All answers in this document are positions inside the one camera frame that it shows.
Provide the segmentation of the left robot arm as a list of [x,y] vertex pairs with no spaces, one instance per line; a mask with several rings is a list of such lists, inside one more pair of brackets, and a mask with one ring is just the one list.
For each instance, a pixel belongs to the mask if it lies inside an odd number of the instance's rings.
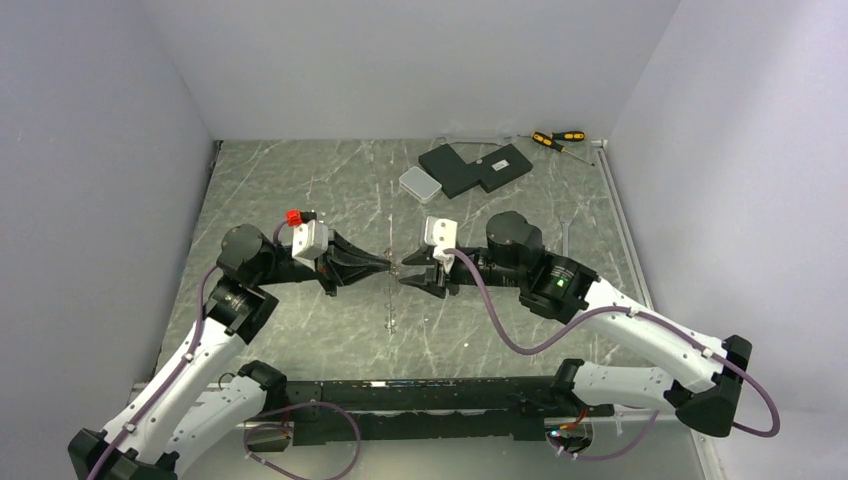
[[370,254],[310,219],[280,243],[243,224],[221,242],[202,276],[197,314],[186,338],[147,386],[100,430],[82,429],[68,446],[80,479],[177,479],[243,421],[279,417],[287,406],[286,376],[261,361],[242,367],[207,400],[208,385],[267,323],[278,304],[266,285],[318,282],[334,296],[341,286],[390,270]]

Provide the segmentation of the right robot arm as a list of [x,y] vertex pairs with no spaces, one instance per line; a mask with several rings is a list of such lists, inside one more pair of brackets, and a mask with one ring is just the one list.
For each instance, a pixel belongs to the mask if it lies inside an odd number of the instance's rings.
[[550,391],[557,411],[574,415],[618,404],[672,413],[713,437],[737,427],[742,374],[752,350],[748,340],[711,337],[640,304],[589,267],[547,250],[541,230],[515,211],[490,218],[483,247],[458,246],[457,230],[452,220],[427,218],[420,247],[402,261],[424,271],[402,284],[439,298],[475,286],[488,313],[495,311],[489,288],[515,288],[531,313],[563,324],[557,338],[584,327],[649,361],[647,367],[612,367],[564,360]]

